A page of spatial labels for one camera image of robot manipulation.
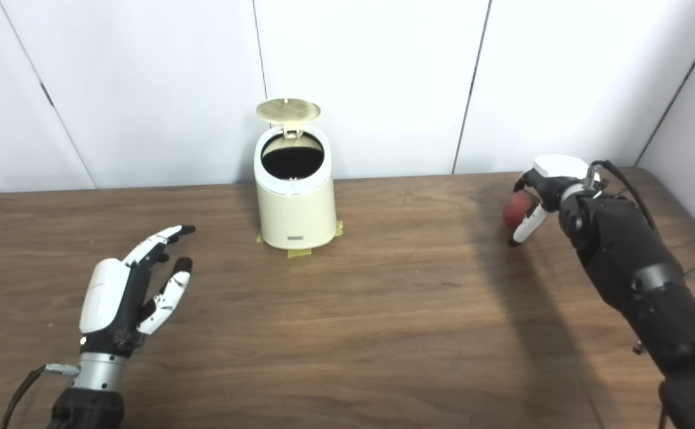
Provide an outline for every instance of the wood grain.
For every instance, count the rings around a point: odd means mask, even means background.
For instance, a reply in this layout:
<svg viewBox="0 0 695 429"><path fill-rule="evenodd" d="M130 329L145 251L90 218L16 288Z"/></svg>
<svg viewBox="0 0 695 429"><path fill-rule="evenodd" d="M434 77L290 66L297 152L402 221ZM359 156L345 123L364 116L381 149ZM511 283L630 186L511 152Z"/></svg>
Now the wood grain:
<svg viewBox="0 0 695 429"><path fill-rule="evenodd" d="M627 171L695 266L695 222ZM77 362L98 261L194 223L168 251L195 275L130 360L124 427L654 427L660 375L556 220L506 245L514 179L339 181L344 236L293 259L255 241L250 185L0 195L0 416L27 371ZM64 383L41 378L13 427L44 427Z"/></svg>

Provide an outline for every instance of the black cable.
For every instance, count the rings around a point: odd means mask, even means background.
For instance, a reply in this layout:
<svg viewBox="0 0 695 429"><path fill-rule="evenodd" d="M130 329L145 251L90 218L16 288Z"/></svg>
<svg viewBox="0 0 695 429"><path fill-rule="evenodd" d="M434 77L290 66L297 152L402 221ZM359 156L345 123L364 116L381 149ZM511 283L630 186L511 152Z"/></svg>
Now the black cable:
<svg viewBox="0 0 695 429"><path fill-rule="evenodd" d="M660 234L660 230L657 229L657 225L655 224L654 218L652 218L652 213L649 212L649 208L644 204L644 200L641 199L641 195L638 193L638 189L636 189L631 182L628 182L628 178L625 177L625 174L622 174L622 171L620 171L619 168L615 164L612 163L612 161L606 160L606 161L593 161L591 163L592 166L603 166L609 173L613 174L614 177L619 179L620 182L622 182L623 185L625 185L626 188L628 188L628 192L631 193L631 196L635 200L635 203L638 204L638 208L641 209L642 214L644 215L644 218L646 219L646 222L649 223L649 227L652 228L652 231L655 231L657 235Z"/></svg>
<svg viewBox="0 0 695 429"><path fill-rule="evenodd" d="M27 374L27 378L25 378L25 380L21 382L20 385L18 385L18 388L11 397L11 402L9 402L9 406L6 409L6 413L4 413L4 420L1 421L1 429L7 429L9 427L9 421L11 420L13 409L16 408L16 404L18 404L21 397L23 397L24 394L27 393L27 390L29 390L29 387L32 386L32 383L34 383L35 380L40 378L40 374L42 374L44 371L45 365L40 366L38 369L35 369L34 371L31 371L29 374Z"/></svg>

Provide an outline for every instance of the masking tape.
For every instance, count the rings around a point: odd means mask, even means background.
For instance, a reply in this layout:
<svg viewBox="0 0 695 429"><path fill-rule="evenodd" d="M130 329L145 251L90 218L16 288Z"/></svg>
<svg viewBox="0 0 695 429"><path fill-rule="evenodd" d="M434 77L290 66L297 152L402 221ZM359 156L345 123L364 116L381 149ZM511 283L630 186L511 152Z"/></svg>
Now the masking tape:
<svg viewBox="0 0 695 429"><path fill-rule="evenodd" d="M302 250L288 250L287 251L287 258L296 258L297 256L307 256L307 255L312 255L313 250L312 249L302 249Z"/></svg>
<svg viewBox="0 0 695 429"><path fill-rule="evenodd" d="M341 220L336 221L336 231L334 232L335 237L339 237L344 235L344 222ZM257 233L257 242L262 243L263 242L263 233ZM312 249L303 249L303 250L287 250L286 257L287 258L296 258L297 256L307 256L307 255L312 255L313 250Z"/></svg>

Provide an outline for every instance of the robotic hand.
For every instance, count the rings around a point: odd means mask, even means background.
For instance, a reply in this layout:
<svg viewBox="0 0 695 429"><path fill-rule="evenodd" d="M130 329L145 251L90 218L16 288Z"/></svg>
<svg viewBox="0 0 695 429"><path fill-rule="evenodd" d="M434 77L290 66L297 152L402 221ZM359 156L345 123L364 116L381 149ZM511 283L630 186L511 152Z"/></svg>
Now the robotic hand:
<svg viewBox="0 0 695 429"><path fill-rule="evenodd" d="M598 166L620 179L638 205L605 193ZM628 321L664 375L660 426L668 416L679 429L695 429L695 298L636 188L609 161L588 166L562 155L536 158L514 192L526 186L540 200L510 243L524 242L548 212L559 212L559 225L599 295Z"/></svg>
<svg viewBox="0 0 695 429"><path fill-rule="evenodd" d="M192 260L178 258L170 279L144 304L151 267L168 261L167 245L194 230L191 225L167 228L138 244L123 260L108 258L96 265L80 317L80 363L48 364L31 372L13 397L1 427L7 427L15 403L42 372L74 377L54 403L48 429L119 427L124 417L118 392L124 365L178 306L191 277Z"/></svg>
<svg viewBox="0 0 695 429"><path fill-rule="evenodd" d="M509 241L511 246L519 246L541 223L548 217L548 213L556 212L566 195L581 190L588 172L588 164L580 158L566 155L540 155L532 163L532 169L527 170L514 184L513 192L519 192L526 186L535 188L538 199L530 207L522 219L522 223L516 227ZM593 172L591 177L593 185L601 187L599 175Z"/></svg>

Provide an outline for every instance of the robot finger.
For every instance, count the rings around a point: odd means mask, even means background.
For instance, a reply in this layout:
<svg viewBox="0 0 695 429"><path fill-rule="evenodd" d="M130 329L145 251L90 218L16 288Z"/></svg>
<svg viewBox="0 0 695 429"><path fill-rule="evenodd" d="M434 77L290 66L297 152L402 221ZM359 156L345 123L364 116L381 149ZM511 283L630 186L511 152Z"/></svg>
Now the robot finger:
<svg viewBox="0 0 695 429"><path fill-rule="evenodd" d="M197 228L193 225L176 225L165 228L164 230L141 241L130 253L122 260L127 266L147 265L153 266L159 259L164 248L170 242L175 242L178 236L191 234Z"/></svg>
<svg viewBox="0 0 695 429"><path fill-rule="evenodd" d="M526 212L522 223L514 230L511 239L509 239L509 245L516 247L526 241L527 237L540 227L546 217L548 217L548 212L544 209L543 204L536 201Z"/></svg>
<svg viewBox="0 0 695 429"><path fill-rule="evenodd" d="M192 267L191 258L178 258L170 279L160 288L159 293L153 299L141 307L140 323L137 326L139 332L146 335L153 334L173 314L173 310L178 307L178 303L189 285Z"/></svg>

